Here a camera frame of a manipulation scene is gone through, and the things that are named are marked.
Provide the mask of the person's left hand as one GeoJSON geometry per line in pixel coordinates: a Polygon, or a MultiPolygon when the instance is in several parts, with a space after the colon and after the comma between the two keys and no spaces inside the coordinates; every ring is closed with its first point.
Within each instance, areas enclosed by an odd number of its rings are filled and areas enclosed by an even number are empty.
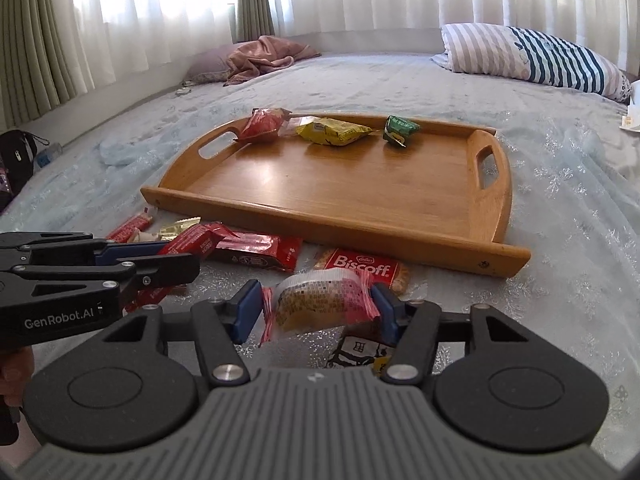
{"type": "Polygon", "coordinates": [[[0,366],[0,394],[7,406],[17,408],[22,404],[26,385],[34,374],[35,359],[32,348],[2,351],[0,366]]]}

